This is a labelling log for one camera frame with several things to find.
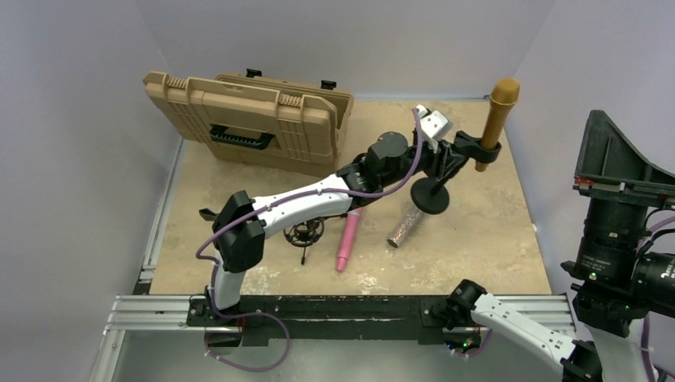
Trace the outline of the tan plastic hard case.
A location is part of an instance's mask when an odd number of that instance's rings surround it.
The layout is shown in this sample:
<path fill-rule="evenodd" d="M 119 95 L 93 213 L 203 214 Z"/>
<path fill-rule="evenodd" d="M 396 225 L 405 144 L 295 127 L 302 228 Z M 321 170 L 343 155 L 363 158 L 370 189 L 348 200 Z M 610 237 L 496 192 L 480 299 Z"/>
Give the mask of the tan plastic hard case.
<path fill-rule="evenodd" d="M 354 96 L 333 81 L 304 84 L 249 69 L 214 79 L 148 72 L 142 82 L 177 133 L 205 144 L 215 158 L 315 177 L 338 168 Z M 212 142 L 213 125 L 244 137 L 269 133 L 275 138 L 266 150 Z"/>

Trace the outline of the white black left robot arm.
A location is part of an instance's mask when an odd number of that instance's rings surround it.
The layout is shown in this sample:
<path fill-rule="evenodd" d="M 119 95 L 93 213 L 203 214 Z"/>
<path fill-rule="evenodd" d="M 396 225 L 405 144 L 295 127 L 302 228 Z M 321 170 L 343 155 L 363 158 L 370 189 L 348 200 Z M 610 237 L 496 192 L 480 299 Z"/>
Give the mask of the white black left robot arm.
<path fill-rule="evenodd" d="M 444 212 L 449 205 L 444 184 L 466 164 L 475 146 L 463 132 L 453 143 L 440 141 L 437 150 L 422 139 L 409 146 L 402 134 L 388 132 L 351 164 L 313 185 L 270 197 L 251 198 L 244 191 L 231 195 L 214 217 L 217 269 L 209 285 L 207 316 L 217 325 L 235 320 L 246 271 L 261 261 L 265 241 L 284 229 L 365 207 L 381 199 L 384 188 L 418 172 L 427 176 L 413 184 L 413 203 L 427 214 Z"/>

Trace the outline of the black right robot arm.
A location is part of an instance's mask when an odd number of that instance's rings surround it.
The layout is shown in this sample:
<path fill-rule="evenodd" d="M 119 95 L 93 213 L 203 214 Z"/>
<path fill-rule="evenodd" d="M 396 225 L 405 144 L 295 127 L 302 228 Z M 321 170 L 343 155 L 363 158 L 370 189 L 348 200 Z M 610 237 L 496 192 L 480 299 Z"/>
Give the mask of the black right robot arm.
<path fill-rule="evenodd" d="M 509 308 L 468 279 L 447 299 L 446 324 L 499 333 L 556 370 L 564 381 L 655 381 L 650 313 L 674 315 L 674 256 L 653 250 L 666 230 L 648 228 L 648 209 L 674 206 L 674 176 L 649 162 L 605 111 L 587 118 L 574 189 L 589 198 L 576 259 L 574 314 L 591 334 L 582 341 Z"/>

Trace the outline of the aluminium frame rail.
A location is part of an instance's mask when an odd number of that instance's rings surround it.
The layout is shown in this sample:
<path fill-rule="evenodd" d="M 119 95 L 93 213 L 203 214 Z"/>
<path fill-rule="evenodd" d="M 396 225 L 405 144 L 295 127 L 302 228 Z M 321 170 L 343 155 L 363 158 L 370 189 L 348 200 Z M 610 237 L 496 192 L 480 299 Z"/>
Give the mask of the aluminium frame rail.
<path fill-rule="evenodd" d="M 118 295 L 105 330 L 175 331 L 187 327 L 187 295 Z"/>

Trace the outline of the gold microphone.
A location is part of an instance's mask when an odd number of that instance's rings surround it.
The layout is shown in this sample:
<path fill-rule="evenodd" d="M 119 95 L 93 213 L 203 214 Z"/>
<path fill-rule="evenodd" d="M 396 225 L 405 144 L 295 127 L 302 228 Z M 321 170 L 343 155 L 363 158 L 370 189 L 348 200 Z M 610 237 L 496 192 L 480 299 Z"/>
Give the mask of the gold microphone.
<path fill-rule="evenodd" d="M 494 85 L 489 96 L 490 110 L 480 138 L 483 150 L 496 150 L 505 121 L 519 100 L 520 90 L 520 82 L 513 77 L 502 78 Z"/>

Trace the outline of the black round gold-mic stand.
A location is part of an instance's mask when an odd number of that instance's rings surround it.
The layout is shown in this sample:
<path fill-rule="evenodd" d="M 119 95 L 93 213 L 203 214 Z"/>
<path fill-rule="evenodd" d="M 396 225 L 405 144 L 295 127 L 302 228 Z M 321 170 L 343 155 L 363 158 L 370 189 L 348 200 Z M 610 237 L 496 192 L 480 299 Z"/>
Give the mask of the black round gold-mic stand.
<path fill-rule="evenodd" d="M 450 204 L 449 191 L 445 184 L 455 177 L 470 159 L 490 164 L 497 160 L 501 143 L 492 149 L 482 146 L 482 140 L 468 135 L 465 131 L 455 134 L 455 140 L 441 139 L 436 152 L 431 144 L 422 145 L 419 163 L 415 173 L 424 172 L 426 177 L 417 179 L 411 187 L 411 198 L 415 206 L 429 215 L 444 212 Z"/>

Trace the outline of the black mounting rail base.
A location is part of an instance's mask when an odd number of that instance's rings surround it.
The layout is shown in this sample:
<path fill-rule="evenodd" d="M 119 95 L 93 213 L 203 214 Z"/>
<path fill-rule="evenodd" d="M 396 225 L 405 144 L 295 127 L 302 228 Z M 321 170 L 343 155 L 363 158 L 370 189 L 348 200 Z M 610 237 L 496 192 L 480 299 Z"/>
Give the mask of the black mounting rail base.
<path fill-rule="evenodd" d="M 477 348 L 489 329 L 445 295 L 244 295 L 217 315 L 210 301 L 189 299 L 189 327 L 231 329 L 245 346 L 272 339 L 414 341 L 419 345 Z"/>

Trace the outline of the black tripod shock mount stand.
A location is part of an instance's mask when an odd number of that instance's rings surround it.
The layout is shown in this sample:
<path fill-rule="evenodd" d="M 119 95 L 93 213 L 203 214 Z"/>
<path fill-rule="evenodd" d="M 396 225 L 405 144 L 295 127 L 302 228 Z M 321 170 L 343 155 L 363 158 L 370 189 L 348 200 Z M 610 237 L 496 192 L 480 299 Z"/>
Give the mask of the black tripod shock mount stand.
<path fill-rule="evenodd" d="M 302 266 L 306 263 L 306 251 L 308 247 L 316 244 L 325 231 L 324 218 L 318 217 L 293 225 L 283 230 L 285 240 L 294 247 L 302 249 Z"/>

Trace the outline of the silver mesh glitter microphone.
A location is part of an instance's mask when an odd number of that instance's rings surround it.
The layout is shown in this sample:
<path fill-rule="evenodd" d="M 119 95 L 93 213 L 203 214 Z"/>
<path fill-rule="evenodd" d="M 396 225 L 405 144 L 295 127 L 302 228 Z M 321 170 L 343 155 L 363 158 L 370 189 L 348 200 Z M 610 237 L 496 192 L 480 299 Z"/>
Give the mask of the silver mesh glitter microphone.
<path fill-rule="evenodd" d="M 388 235 L 387 244 L 390 247 L 399 248 L 416 230 L 416 227 L 424 217 L 425 213 L 422 210 L 415 205 L 410 205 L 400 218 L 400 221 Z"/>

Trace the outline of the pink microphone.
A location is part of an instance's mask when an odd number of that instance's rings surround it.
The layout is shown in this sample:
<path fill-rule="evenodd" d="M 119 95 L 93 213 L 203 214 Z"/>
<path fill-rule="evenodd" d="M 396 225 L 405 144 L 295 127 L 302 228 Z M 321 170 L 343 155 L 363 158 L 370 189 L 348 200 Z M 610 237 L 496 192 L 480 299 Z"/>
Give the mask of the pink microphone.
<path fill-rule="evenodd" d="M 347 213 L 345 227 L 337 251 L 335 264 L 337 272 L 343 272 L 347 267 L 363 210 L 363 208 L 358 208 Z"/>

